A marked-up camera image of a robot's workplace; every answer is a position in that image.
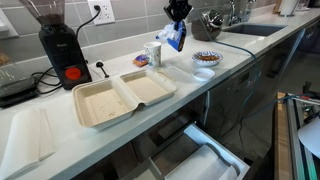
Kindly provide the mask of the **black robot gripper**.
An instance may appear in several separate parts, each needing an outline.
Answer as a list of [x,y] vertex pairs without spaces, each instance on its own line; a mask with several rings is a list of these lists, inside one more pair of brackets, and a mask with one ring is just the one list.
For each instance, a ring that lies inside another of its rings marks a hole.
[[191,10],[188,0],[169,0],[169,4],[164,7],[167,16],[175,22],[185,19]]

